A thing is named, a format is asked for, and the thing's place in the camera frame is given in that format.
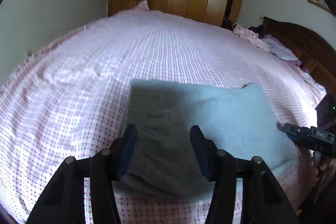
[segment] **silver bolt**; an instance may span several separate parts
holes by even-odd
[[[74,161],[74,159],[75,159],[75,158],[74,158],[73,156],[70,156],[70,157],[66,157],[64,161],[65,161],[66,163],[70,164],[70,163],[72,163],[72,162]]]
[[[220,157],[225,157],[226,156],[226,151],[223,149],[218,149],[217,150],[217,155]]]
[[[258,164],[260,164],[260,163],[263,162],[263,159],[260,158],[259,156],[255,156],[255,157],[253,157],[253,160],[254,160],[256,163],[258,163]]]
[[[108,148],[106,148],[106,149],[103,149],[103,150],[101,151],[101,154],[102,154],[103,156],[108,156],[108,155],[111,154],[111,151],[110,151]]]

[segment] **light blue towel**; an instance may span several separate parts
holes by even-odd
[[[160,197],[210,198],[214,185],[201,175],[189,140],[198,125],[204,136],[234,157],[261,156],[275,176],[297,163],[287,135],[260,84],[242,89],[133,80],[124,129],[133,123],[138,141],[123,182]],[[237,191],[241,191],[238,182]]]

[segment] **wooden headboard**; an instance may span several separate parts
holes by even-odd
[[[314,80],[336,95],[336,51],[322,37],[303,26],[264,17],[263,26],[290,48]]]

